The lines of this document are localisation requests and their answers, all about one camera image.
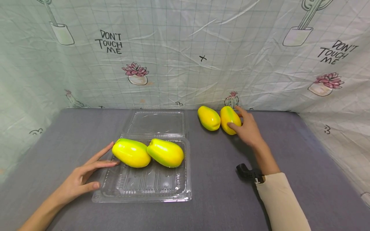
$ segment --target fingernail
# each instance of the fingernail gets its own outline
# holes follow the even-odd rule
[[[98,189],[98,188],[100,188],[100,185],[99,185],[99,183],[98,183],[98,182],[96,182],[96,183],[94,184],[94,189]]]

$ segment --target gray table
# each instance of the gray table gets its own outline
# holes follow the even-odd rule
[[[301,118],[252,113],[312,230],[369,230],[370,210]],[[205,130],[196,111],[189,115],[191,201],[92,203],[90,193],[66,206],[49,230],[269,230],[255,188],[235,173],[240,163],[255,167],[251,150],[222,129]],[[127,116],[122,109],[63,110],[1,186],[1,230],[20,227],[75,167],[119,137]]]

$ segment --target grid pattern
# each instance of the grid pattern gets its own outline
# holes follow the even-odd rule
[[[48,6],[55,21],[68,28],[54,29],[69,32],[74,44],[60,44],[53,19],[38,0],[7,0],[1,6],[7,19],[0,34],[6,64],[2,117],[3,131],[10,134],[1,144],[10,155],[18,157],[37,139],[25,131],[46,128],[77,100],[105,108],[219,109],[237,91],[246,108],[300,112],[356,187],[370,190],[365,151],[370,124],[363,121],[370,101],[368,1],[336,0],[317,11],[308,24],[312,32],[295,47],[283,41],[306,13],[300,1],[59,0]],[[101,49],[96,41],[101,30],[120,34],[122,54]],[[331,48],[337,40],[358,48],[335,65],[320,62],[321,47]],[[140,78],[148,79],[146,85],[131,84],[125,75],[122,67],[132,62],[149,71]],[[307,90],[317,76],[333,72],[342,77],[342,89],[325,97]],[[330,135],[323,125],[332,128]],[[15,142],[19,138],[25,140],[22,147]],[[2,171],[15,157],[1,159]]]

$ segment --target black plastic clip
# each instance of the black plastic clip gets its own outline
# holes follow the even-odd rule
[[[263,174],[260,169],[249,170],[245,164],[239,164],[236,167],[238,175],[246,180],[253,180],[256,184],[261,184],[264,182]]]

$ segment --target fabric backdrop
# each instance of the fabric backdrop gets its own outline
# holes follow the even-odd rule
[[[66,107],[297,112],[370,203],[367,0],[3,0],[0,179]]]

